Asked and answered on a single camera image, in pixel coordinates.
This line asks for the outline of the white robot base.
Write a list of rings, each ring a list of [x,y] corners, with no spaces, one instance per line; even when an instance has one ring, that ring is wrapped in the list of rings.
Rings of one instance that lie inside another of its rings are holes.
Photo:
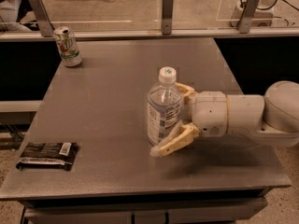
[[[258,6],[256,7],[255,13],[253,15],[253,26],[270,26],[272,20],[274,19],[274,6],[278,0],[260,0]],[[243,10],[245,8],[246,2],[239,0],[236,2],[235,9],[231,17],[231,25],[236,27]]]

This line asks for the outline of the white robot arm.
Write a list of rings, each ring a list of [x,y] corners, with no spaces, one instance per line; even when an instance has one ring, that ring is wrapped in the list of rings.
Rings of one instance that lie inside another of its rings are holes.
[[[180,121],[170,134],[155,145],[150,155],[167,156],[191,144],[195,138],[239,135],[274,147],[299,143],[299,84],[279,81],[265,95],[197,92],[178,84],[183,94],[187,123]]]

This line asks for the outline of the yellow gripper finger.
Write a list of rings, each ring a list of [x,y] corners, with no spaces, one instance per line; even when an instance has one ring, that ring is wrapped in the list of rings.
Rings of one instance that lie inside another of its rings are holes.
[[[195,124],[184,124],[181,120],[173,127],[169,135],[150,150],[152,157],[164,157],[176,152],[194,141],[200,135]]]
[[[196,91],[193,87],[190,87],[188,85],[182,84],[182,83],[176,83],[176,86],[180,93],[183,96],[184,104],[186,105],[196,94]]]

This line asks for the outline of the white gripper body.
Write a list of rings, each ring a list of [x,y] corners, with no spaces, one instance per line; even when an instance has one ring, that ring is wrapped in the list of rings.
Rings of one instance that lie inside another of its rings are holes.
[[[188,96],[188,119],[202,137],[221,137],[227,131],[227,96],[221,91],[193,92]]]

